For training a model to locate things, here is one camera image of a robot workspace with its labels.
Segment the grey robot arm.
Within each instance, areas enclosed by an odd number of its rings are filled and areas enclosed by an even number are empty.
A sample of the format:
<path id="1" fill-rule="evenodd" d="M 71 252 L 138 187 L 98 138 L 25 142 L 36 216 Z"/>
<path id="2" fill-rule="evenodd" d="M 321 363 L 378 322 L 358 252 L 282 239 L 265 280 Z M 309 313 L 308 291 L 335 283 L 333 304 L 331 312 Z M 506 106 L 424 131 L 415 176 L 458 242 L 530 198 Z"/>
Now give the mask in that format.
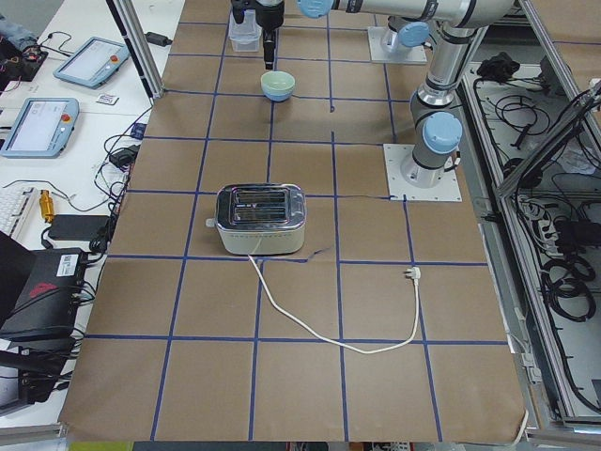
<path id="1" fill-rule="evenodd" d="M 407 183 L 431 188 L 439 183 L 452 152 L 462 137 L 462 126 L 449 105 L 487 28 L 501 19 L 511 1 L 299 1 L 302 14 L 320 18 L 332 10 L 349 14 L 374 13 L 388 17 L 379 39 L 383 61 L 403 48 L 431 40 L 432 58 L 424 81 L 413 92 L 410 111 L 416 142 L 400 163 Z"/>

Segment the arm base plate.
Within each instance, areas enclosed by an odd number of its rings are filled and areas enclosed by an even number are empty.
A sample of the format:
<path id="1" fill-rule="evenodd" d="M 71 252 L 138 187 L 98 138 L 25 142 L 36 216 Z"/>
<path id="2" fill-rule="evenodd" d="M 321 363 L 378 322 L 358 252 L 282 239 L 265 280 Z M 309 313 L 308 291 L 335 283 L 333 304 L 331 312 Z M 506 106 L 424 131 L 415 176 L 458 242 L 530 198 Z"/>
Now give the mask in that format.
<path id="1" fill-rule="evenodd" d="M 398 33 L 388 27 L 370 26 L 367 29 L 371 61 L 379 64 L 426 64 L 426 53 L 422 44 L 408 47 L 401 43 Z"/>
<path id="2" fill-rule="evenodd" d="M 389 198 L 396 201 L 461 202 L 452 156 L 448 156 L 441 168 L 424 169 L 414 161 L 413 148 L 413 145 L 399 144 L 383 146 Z"/>

